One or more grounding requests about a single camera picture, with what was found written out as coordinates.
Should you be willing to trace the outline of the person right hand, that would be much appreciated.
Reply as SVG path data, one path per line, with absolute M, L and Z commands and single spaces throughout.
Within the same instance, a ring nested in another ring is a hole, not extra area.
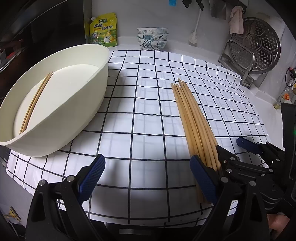
M 269 228 L 279 235 L 288 224 L 290 219 L 282 214 L 267 214 Z

